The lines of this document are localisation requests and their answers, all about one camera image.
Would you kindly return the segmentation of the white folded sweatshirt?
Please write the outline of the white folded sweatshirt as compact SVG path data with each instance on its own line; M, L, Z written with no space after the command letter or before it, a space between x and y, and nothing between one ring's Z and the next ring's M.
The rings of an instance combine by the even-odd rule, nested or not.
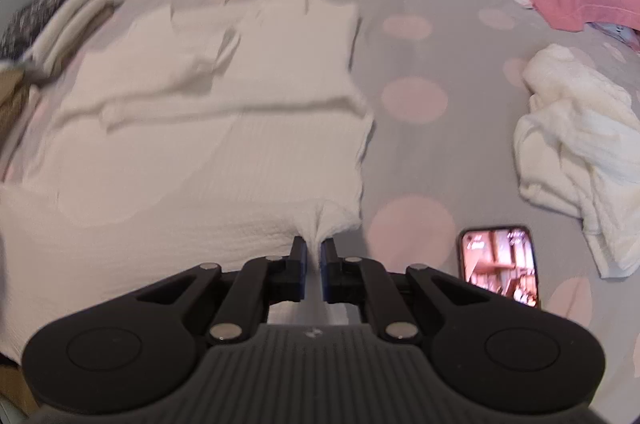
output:
M23 54L23 62L34 62L37 66L42 66L44 59L50 54L55 42L60 37L63 28L70 23L73 16L79 9L88 4L90 0L66 0L61 7L55 11L50 21Z

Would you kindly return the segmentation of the black floral folded garment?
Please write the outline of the black floral folded garment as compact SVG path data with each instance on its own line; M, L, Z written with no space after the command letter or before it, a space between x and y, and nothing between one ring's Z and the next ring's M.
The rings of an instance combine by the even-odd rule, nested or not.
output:
M1 59L17 60L66 0L31 0L14 12L1 35Z

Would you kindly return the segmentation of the beige folded garment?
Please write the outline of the beige folded garment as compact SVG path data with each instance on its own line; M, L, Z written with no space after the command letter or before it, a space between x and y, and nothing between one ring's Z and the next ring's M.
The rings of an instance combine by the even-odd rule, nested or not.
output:
M59 77L86 40L114 14L124 0L89 0L63 26L40 64L47 77Z

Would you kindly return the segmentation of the white textured top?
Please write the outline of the white textured top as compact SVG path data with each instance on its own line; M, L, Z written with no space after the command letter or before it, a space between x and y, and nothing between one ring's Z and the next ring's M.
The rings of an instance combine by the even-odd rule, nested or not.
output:
M234 268L360 223L373 114L352 2L251 0L138 17L89 51L1 187L1 351L203 262Z

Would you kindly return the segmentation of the smartphone with lit screen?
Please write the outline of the smartphone with lit screen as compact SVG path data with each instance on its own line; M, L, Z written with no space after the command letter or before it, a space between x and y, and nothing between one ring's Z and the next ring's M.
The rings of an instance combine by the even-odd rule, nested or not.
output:
M525 226L463 229L457 251L460 277L465 282L540 307L533 239Z

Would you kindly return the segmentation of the crumpled white garment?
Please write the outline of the crumpled white garment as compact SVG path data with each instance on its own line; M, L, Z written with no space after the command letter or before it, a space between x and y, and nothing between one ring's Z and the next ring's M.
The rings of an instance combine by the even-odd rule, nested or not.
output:
M520 195L579 219L599 274L639 268L639 120L624 88L566 47L538 51L522 72L532 93L516 124Z

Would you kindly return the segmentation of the grey pink-dotted bedspread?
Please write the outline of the grey pink-dotted bedspread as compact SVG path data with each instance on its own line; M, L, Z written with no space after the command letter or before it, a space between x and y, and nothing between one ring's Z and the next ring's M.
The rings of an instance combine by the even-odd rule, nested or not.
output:
M165 4L243 0L125 0L88 40L101 48L140 14ZM521 70L552 43L631 95L639 59L593 28L555 31L513 0L352 0L362 14L352 68L372 106L363 161L363 225L338 246L399 270L425 262L456 269L465 226L525 224L533 233L544 308L584 326L606 355L604 410L639 384L639 280L603 280L579 222L518 194L511 139L528 107Z

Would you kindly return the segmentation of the brown striped folded garment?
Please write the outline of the brown striped folded garment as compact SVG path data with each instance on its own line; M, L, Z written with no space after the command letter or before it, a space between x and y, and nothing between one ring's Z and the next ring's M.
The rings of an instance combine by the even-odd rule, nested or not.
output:
M29 101L37 89L38 72L24 64L5 64L1 67L0 85L0 141L5 144Z

